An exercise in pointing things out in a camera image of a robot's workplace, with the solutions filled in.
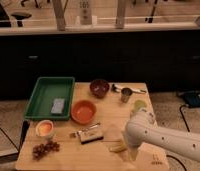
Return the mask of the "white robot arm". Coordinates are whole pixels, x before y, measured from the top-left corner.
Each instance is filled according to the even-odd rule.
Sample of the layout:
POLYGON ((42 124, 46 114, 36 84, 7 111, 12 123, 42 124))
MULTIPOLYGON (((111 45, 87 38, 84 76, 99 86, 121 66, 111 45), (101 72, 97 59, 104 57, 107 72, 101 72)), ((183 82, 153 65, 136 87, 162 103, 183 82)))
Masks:
POLYGON ((200 134, 157 126, 155 120, 146 108, 136 111, 125 125, 127 144, 138 148, 145 142, 200 162, 200 134))

